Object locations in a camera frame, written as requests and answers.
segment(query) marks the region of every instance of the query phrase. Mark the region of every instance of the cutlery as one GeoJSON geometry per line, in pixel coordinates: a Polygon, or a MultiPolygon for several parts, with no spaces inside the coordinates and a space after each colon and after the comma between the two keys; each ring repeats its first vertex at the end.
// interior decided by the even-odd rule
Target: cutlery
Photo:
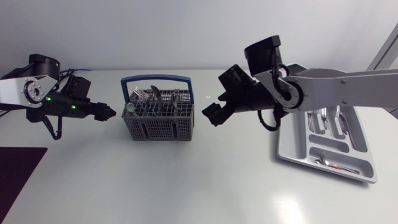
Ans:
{"type": "Polygon", "coordinates": [[[328,167],[345,170],[345,171],[348,171],[348,172],[352,172],[354,174],[359,174],[359,171],[357,171],[357,170],[350,169],[348,167],[345,167],[345,166],[342,166],[342,165],[338,165],[338,164],[331,164],[324,157],[321,157],[318,161],[320,161],[323,165],[328,166],[328,167]]]}

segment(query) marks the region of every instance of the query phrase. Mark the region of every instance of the silverware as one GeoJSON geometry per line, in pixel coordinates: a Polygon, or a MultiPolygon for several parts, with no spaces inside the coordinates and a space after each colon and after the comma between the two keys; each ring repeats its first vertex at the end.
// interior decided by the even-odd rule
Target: silverware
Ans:
{"type": "Polygon", "coordinates": [[[322,108],[321,109],[321,118],[322,118],[322,121],[323,121],[323,125],[325,125],[325,130],[328,130],[329,134],[331,136],[333,136],[332,133],[331,133],[331,130],[330,130],[330,126],[329,126],[328,120],[327,120],[326,112],[327,112],[326,108],[322,108]]]}
{"type": "Polygon", "coordinates": [[[159,103],[159,106],[160,106],[160,112],[162,112],[164,110],[162,94],[160,93],[160,90],[156,86],[151,85],[150,88],[154,92],[154,94],[156,96],[156,100],[157,100],[157,102],[159,103]]]}
{"type": "Polygon", "coordinates": [[[314,132],[312,114],[313,114],[313,111],[308,111],[307,118],[308,118],[308,127],[310,128],[310,131],[314,132]]]}
{"type": "Polygon", "coordinates": [[[171,99],[172,99],[172,105],[173,105],[174,109],[176,109],[177,111],[181,111],[181,108],[179,108],[178,105],[177,105],[178,99],[175,96],[175,93],[172,93],[171,99]]]}
{"type": "Polygon", "coordinates": [[[332,168],[336,168],[336,169],[345,170],[345,171],[348,171],[348,172],[352,172],[352,173],[354,173],[354,174],[359,174],[359,171],[357,171],[357,170],[350,169],[350,168],[348,168],[348,167],[345,167],[345,166],[342,166],[342,165],[338,165],[338,164],[331,164],[331,163],[330,163],[329,161],[327,161],[324,157],[321,157],[321,158],[319,159],[319,161],[320,161],[323,165],[328,166],[328,167],[332,167],[332,168]]]}
{"type": "Polygon", "coordinates": [[[137,94],[138,98],[140,98],[145,104],[148,104],[149,101],[149,95],[144,92],[144,90],[141,90],[138,86],[135,86],[133,89],[134,93],[137,94]]]}
{"type": "Polygon", "coordinates": [[[139,104],[139,106],[142,108],[142,110],[144,111],[144,113],[145,113],[145,114],[148,114],[148,111],[145,109],[145,106],[144,106],[140,101],[138,101],[138,104],[139,104]]]}
{"type": "Polygon", "coordinates": [[[347,135],[349,137],[349,140],[351,141],[351,145],[352,145],[353,149],[355,149],[354,141],[348,131],[348,124],[347,124],[346,119],[343,117],[343,115],[340,114],[338,121],[340,122],[341,130],[343,131],[343,133],[345,135],[347,135]]]}
{"type": "Polygon", "coordinates": [[[176,112],[174,113],[174,116],[178,116],[178,112],[181,112],[181,108],[179,108],[177,105],[179,98],[178,98],[178,96],[175,96],[174,92],[172,93],[171,100],[172,100],[173,108],[176,110],[176,112]]]}
{"type": "Polygon", "coordinates": [[[134,103],[128,103],[126,105],[126,110],[132,113],[134,116],[138,116],[138,114],[136,113],[136,106],[134,105],[134,103]]]}

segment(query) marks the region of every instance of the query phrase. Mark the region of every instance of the white robotic arm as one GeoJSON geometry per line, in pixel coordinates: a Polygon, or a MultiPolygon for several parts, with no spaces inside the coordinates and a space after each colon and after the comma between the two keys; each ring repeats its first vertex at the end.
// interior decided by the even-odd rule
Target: white robotic arm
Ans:
{"type": "Polygon", "coordinates": [[[282,64],[279,36],[269,37],[244,50],[254,81],[237,65],[219,76],[226,92],[219,96],[224,107],[211,104],[202,113],[215,126],[223,124],[233,113],[258,111],[261,123],[270,131],[280,125],[287,113],[313,111],[343,106],[398,106],[398,70],[375,70],[345,73],[330,69],[306,69],[282,64]],[[286,71],[282,77],[280,69],[286,71]],[[266,125],[261,110],[274,109],[276,127],[266,125]]]}
{"type": "Polygon", "coordinates": [[[67,84],[57,91],[60,63],[39,54],[30,55],[29,65],[17,68],[0,78],[0,110],[26,109],[26,118],[33,123],[43,122],[52,137],[62,136],[62,118],[85,118],[94,115],[106,121],[116,115],[105,103],[92,103],[87,98],[90,81],[69,75],[67,84]],[[54,132],[47,115],[58,116],[58,130],[54,132]]]}

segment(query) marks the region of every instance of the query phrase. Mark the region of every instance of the cutlery basket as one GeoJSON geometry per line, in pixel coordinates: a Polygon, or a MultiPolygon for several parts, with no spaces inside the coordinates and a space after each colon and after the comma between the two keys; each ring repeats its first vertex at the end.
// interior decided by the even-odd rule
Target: cutlery basket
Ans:
{"type": "Polygon", "coordinates": [[[194,125],[194,101],[191,79],[178,75],[136,75],[122,78],[124,105],[122,118],[134,141],[191,141],[194,125]],[[143,100],[134,91],[129,95],[127,83],[140,80],[170,80],[186,82],[187,90],[160,90],[163,109],[151,89],[143,90],[149,95],[143,100]],[[178,110],[172,104],[172,94],[178,110]],[[126,108],[132,103],[135,111],[126,108]]]}

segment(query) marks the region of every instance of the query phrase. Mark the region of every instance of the table surface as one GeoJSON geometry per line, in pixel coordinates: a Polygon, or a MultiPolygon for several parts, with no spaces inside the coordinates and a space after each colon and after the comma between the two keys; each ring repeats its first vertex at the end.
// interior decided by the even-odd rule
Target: table surface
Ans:
{"type": "MultiPolygon", "coordinates": [[[[201,110],[223,93],[217,79],[223,72],[79,72],[92,82],[91,101],[118,114],[105,122],[64,118],[58,141],[23,110],[2,117],[1,146],[48,148],[4,223],[398,223],[394,117],[380,108],[357,109],[379,179],[365,184],[278,159],[278,132],[266,131],[256,112],[212,126],[201,110]],[[192,141],[131,139],[121,118],[120,79],[151,73],[192,78],[192,141]]],[[[133,85],[149,83],[186,88],[158,80],[133,85]]]]}

